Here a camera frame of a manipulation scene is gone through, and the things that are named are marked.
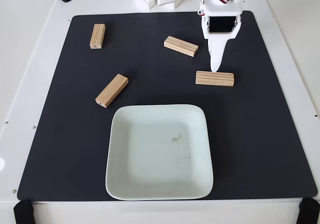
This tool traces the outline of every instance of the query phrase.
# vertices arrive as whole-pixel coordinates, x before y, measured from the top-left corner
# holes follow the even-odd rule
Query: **white square plate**
[[[214,178],[206,124],[194,105],[118,109],[111,126],[107,192],[120,200],[208,195]]]

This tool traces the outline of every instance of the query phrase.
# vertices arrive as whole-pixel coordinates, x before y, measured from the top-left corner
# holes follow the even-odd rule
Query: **wooden block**
[[[232,87],[235,83],[232,73],[197,71],[195,83],[198,85],[219,85]]]
[[[121,90],[128,84],[128,78],[117,74],[115,78],[105,87],[105,89],[95,99],[96,103],[108,107]]]
[[[104,24],[95,24],[93,27],[93,32],[90,40],[91,49],[101,49],[102,43],[104,41],[104,33],[106,31],[106,26]]]
[[[180,53],[183,53],[185,55],[189,55],[189,56],[195,56],[196,52],[198,51],[199,46],[198,45],[194,45],[194,44],[190,44],[186,41],[183,40],[179,40],[176,39],[174,37],[169,36],[165,41],[164,41],[164,46],[178,51]]]

